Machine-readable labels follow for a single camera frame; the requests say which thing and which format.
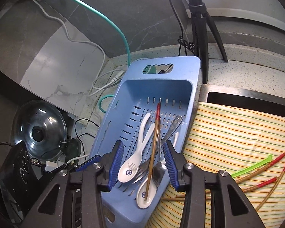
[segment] fork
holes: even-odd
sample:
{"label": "fork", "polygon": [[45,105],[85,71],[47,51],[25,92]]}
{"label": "fork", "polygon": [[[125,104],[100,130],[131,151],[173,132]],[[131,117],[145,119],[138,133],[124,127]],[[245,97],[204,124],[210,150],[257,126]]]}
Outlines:
{"label": "fork", "polygon": [[[168,129],[167,133],[165,134],[164,138],[162,139],[161,144],[164,144],[166,140],[170,138],[170,136],[176,131],[176,129],[179,127],[182,121],[183,121],[183,117],[181,115],[177,115],[173,123],[171,124],[170,128]],[[139,169],[135,177],[132,179],[133,183],[138,182],[140,179],[146,176],[146,174],[148,173],[148,169],[149,169],[149,163],[150,163],[150,159],[146,160],[139,166]]]}

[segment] striped towel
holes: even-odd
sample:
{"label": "striped towel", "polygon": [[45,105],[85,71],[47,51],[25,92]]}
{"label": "striped towel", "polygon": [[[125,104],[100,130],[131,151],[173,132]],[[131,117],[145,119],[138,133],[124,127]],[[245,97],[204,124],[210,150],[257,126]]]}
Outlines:
{"label": "striped towel", "polygon": [[[183,154],[188,162],[194,163],[202,170],[218,172],[226,169],[232,174],[265,159],[269,154],[275,159],[283,152],[285,118],[240,108],[199,103]],[[285,157],[261,175],[239,185],[245,189],[278,177],[284,165]],[[270,184],[248,192],[246,196],[256,208],[272,186],[273,184]],[[163,197],[181,194],[169,185]],[[179,227],[183,206],[183,202],[160,201],[146,227]],[[258,214],[267,228],[278,228],[282,224],[285,219],[285,175]],[[205,227],[210,228],[210,201],[206,202],[205,223]]]}

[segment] red-tipped chopstick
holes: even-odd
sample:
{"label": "red-tipped chopstick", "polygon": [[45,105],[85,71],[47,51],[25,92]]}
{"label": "red-tipped chopstick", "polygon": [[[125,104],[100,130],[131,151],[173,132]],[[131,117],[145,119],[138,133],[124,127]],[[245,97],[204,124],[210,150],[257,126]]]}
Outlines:
{"label": "red-tipped chopstick", "polygon": [[[262,173],[263,171],[266,171],[268,168],[270,168],[271,166],[275,165],[277,162],[279,162],[282,158],[285,157],[285,153],[282,153],[279,157],[277,157],[275,160],[272,160],[270,163],[268,163],[267,165],[263,166],[262,168],[260,168],[259,170],[256,170],[255,172],[242,177],[240,179],[236,180],[236,183],[242,183],[248,179],[251,179],[257,175],[259,175],[260,173]],[[180,195],[180,196],[176,196],[176,198],[185,198],[185,195]]]}
{"label": "red-tipped chopstick", "polygon": [[159,121],[160,121],[160,103],[157,103],[154,136],[153,136],[153,142],[152,142],[152,153],[151,153],[151,156],[150,156],[149,175],[148,175],[148,180],[147,180],[145,202],[147,201],[149,187],[150,187],[150,182],[151,182],[151,175],[152,175],[152,169],[153,169],[153,163],[154,163],[154,157],[155,157],[155,150],[156,150],[156,146],[157,146]]}
{"label": "red-tipped chopstick", "polygon": [[271,190],[265,196],[264,200],[262,200],[262,202],[257,206],[256,211],[258,211],[264,205],[264,203],[268,200],[268,198],[271,196],[271,194],[274,192],[274,190],[276,189],[276,187],[278,186],[278,184],[282,180],[284,174],[285,174],[285,166],[284,166],[284,168],[283,168],[283,170],[282,170],[278,180],[276,181],[276,183],[272,186]]}
{"label": "red-tipped chopstick", "polygon": [[[262,182],[262,183],[260,183],[258,185],[255,185],[255,186],[243,189],[243,192],[247,193],[247,192],[256,190],[258,188],[262,188],[262,187],[264,187],[264,186],[266,186],[268,184],[271,184],[271,183],[275,182],[277,179],[278,179],[277,177],[271,178],[268,181]],[[175,198],[162,197],[161,199],[162,200],[166,200],[166,201],[179,201],[179,202],[185,201],[185,198],[177,198],[177,197],[175,197]],[[208,200],[211,200],[210,196],[206,197],[206,201],[208,201]]]}

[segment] white spoon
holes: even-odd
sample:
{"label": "white spoon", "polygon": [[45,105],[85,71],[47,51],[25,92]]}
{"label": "white spoon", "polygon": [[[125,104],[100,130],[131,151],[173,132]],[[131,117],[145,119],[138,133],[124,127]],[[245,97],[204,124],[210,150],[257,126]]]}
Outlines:
{"label": "white spoon", "polygon": [[139,169],[139,165],[143,159],[142,153],[144,148],[146,147],[149,139],[151,138],[154,128],[155,128],[155,123],[151,124],[144,140],[143,138],[143,131],[145,128],[145,125],[150,117],[150,113],[147,113],[145,117],[142,120],[142,123],[139,128],[139,134],[138,134],[138,142],[137,142],[137,147],[135,152],[131,157],[129,157],[123,165],[120,167],[119,172],[118,172],[118,180],[122,183],[126,183],[133,179]]}
{"label": "white spoon", "polygon": [[[175,145],[177,143],[177,139],[179,136],[179,132],[175,133],[174,136],[174,142],[173,142],[173,147],[175,148]],[[150,182],[150,188],[149,188],[149,192],[148,192],[148,197],[147,197],[147,201],[145,202],[145,194],[146,194],[146,188],[147,188],[147,180],[148,178],[146,178],[143,182],[142,185],[139,187],[137,195],[136,195],[136,203],[138,205],[139,208],[145,209],[147,207],[149,207],[154,199],[154,196],[156,194],[157,191],[157,187],[153,181],[153,178],[151,177],[151,182]]]}

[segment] teal hose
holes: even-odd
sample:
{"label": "teal hose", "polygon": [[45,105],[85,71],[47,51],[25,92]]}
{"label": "teal hose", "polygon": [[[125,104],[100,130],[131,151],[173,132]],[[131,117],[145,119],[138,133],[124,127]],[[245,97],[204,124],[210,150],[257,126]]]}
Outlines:
{"label": "teal hose", "polygon": [[100,109],[100,111],[102,111],[103,113],[106,113],[107,111],[105,111],[102,107],[101,107],[101,102],[105,99],[105,98],[108,98],[108,97],[114,97],[113,94],[109,94],[109,95],[105,95],[103,97],[101,97],[98,101],[98,108]]}
{"label": "teal hose", "polygon": [[121,35],[122,40],[125,44],[125,48],[128,54],[128,67],[131,64],[131,54],[130,54],[130,49],[129,49],[129,45],[127,42],[127,39],[125,38],[125,35],[122,33],[122,31],[105,15],[103,15],[102,13],[100,13],[99,11],[97,11],[96,9],[92,8],[91,6],[87,5],[86,3],[84,3],[83,1],[80,0],[74,0],[75,2],[81,4],[82,6],[86,7],[87,9],[89,9],[90,11],[92,11],[93,13],[99,15],[100,17],[102,17],[103,19],[105,19],[111,26],[114,27],[114,29]]}

